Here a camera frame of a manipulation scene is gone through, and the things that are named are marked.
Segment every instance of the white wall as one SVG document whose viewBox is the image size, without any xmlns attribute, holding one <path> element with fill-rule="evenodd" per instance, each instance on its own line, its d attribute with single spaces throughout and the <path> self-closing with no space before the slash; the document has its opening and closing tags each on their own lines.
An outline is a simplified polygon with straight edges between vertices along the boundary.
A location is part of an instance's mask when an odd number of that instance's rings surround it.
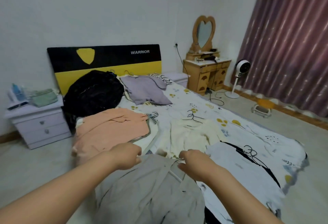
<svg viewBox="0 0 328 224">
<path fill-rule="evenodd" d="M 223 0 L 215 18 L 218 49 L 232 60 L 225 85 L 230 80 L 256 0 Z"/>
<path fill-rule="evenodd" d="M 182 71 L 174 44 L 184 59 L 196 18 L 215 17 L 221 1 L 0 0 L 0 114 L 12 82 L 30 89 L 55 86 L 47 47 L 159 44 L 163 72 Z M 0 119 L 0 135 L 12 130 Z"/>
</svg>

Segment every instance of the hand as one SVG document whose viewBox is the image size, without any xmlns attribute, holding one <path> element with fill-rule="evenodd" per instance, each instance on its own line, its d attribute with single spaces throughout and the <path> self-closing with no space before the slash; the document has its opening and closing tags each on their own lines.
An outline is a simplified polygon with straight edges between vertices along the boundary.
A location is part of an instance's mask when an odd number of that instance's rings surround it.
<svg viewBox="0 0 328 224">
<path fill-rule="evenodd" d="M 179 158 L 186 163 L 180 163 L 179 169 L 185 172 L 195 181 L 201 181 L 207 184 L 213 170 L 218 167 L 208 155 L 199 150 L 181 151 Z"/>
<path fill-rule="evenodd" d="M 141 155 L 141 147 L 132 143 L 113 146 L 109 153 L 113 158 L 115 170 L 127 170 L 141 162 L 141 159 L 137 157 Z"/>
</svg>

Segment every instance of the person's right arm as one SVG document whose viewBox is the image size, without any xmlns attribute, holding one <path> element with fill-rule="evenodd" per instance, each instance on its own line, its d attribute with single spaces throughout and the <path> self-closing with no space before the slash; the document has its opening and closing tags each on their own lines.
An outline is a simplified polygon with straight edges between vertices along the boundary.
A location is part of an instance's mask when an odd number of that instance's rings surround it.
<svg viewBox="0 0 328 224">
<path fill-rule="evenodd" d="M 226 208 L 236 224 L 282 224 L 259 202 L 232 174 L 215 164 L 199 150 L 180 152 L 179 158 L 186 163 L 179 168 L 195 181 L 207 184 Z"/>
</svg>

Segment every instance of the black plastic bag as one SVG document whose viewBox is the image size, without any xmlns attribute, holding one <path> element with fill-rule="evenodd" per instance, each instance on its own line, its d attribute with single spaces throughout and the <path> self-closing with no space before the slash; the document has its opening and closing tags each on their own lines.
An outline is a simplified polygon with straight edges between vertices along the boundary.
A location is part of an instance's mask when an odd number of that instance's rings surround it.
<svg viewBox="0 0 328 224">
<path fill-rule="evenodd" d="M 112 72 L 92 70 L 80 77 L 64 97 L 66 115 L 85 117 L 115 108 L 121 101 L 124 87 Z"/>
</svg>

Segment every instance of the wooden mirror frame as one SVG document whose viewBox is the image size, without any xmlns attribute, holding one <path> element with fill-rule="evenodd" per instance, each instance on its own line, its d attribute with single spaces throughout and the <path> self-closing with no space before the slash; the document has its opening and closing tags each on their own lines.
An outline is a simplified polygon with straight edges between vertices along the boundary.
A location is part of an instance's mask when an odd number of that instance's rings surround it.
<svg viewBox="0 0 328 224">
<path fill-rule="evenodd" d="M 198 43 L 198 37 L 197 37 L 197 28 L 198 28 L 198 25 L 201 23 L 201 22 L 204 22 L 205 25 L 207 24 L 207 22 L 211 22 L 212 23 L 212 31 L 211 31 L 211 35 L 210 37 L 208 38 L 207 42 L 204 44 L 204 46 L 201 48 L 199 46 L 199 43 Z M 201 15 L 197 18 L 195 24 L 194 24 L 194 29 L 193 29 L 193 43 L 190 47 L 190 50 L 194 51 L 194 52 L 198 52 L 199 50 L 201 50 L 202 52 L 208 52 L 209 50 L 212 49 L 212 39 L 214 37 L 214 33 L 215 33 L 215 19 L 213 16 L 208 16 L 206 17 L 205 15 Z"/>
</svg>

